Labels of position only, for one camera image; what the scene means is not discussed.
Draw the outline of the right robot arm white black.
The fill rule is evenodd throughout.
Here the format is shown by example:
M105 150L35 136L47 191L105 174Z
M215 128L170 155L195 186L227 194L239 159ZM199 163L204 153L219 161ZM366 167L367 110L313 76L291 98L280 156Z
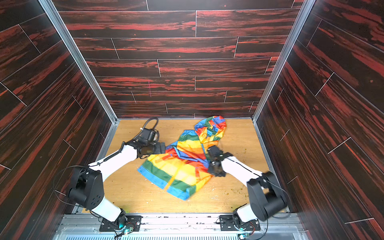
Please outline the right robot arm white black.
M231 153L218 147L208 149L208 172L215 177L232 175L247 187L249 203L234 210L235 224L241 226L253 220L266 221L288 206L288 194L279 185L272 172L252 169Z

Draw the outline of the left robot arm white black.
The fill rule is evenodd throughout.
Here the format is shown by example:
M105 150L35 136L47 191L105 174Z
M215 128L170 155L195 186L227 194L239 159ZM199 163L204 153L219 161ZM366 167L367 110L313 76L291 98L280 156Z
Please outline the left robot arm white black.
M138 140L122 142L119 150L87 166L75 166L68 190L70 200L122 229L126 212L105 197L104 181L114 172L137 158L164 154L165 143Z

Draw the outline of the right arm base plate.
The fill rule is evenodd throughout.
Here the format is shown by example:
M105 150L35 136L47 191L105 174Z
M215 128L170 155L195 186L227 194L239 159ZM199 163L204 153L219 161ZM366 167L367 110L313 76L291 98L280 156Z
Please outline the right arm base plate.
M260 231L260 223L257 219L243 222L233 214L220 215L216 224L220 225L221 231Z

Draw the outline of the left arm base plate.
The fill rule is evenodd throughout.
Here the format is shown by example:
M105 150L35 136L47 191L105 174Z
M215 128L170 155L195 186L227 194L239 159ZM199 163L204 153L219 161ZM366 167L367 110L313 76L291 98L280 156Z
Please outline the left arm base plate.
M139 215L126 215L125 217L118 217L114 222L102 219L99 231L102 233L123 233L129 234L138 232L140 230L142 216Z

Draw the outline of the rainbow striped kids jacket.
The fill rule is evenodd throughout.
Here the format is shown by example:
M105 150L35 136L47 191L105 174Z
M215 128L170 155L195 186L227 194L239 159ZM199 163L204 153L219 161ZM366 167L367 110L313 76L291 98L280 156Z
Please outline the rainbow striped kids jacket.
M186 201L213 177L208 172L208 148L218 145L226 128L222 116L203 119L168 145L164 154L149 156L138 172L160 189Z

